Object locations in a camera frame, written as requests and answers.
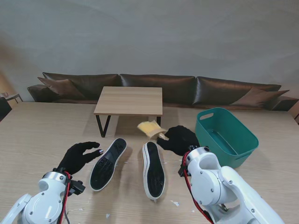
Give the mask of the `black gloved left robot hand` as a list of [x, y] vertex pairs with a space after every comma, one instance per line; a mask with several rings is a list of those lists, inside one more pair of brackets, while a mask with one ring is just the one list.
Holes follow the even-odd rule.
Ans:
[[102, 154], [103, 150], [97, 142], [76, 143], [67, 150], [57, 169], [63, 169], [73, 175]]

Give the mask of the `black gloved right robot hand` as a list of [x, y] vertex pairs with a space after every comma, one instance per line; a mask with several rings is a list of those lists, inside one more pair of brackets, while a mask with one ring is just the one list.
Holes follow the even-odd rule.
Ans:
[[189, 146], [199, 147], [196, 134], [184, 126], [171, 127], [164, 135], [168, 140], [157, 138], [157, 144], [176, 155], [183, 156], [189, 151]]

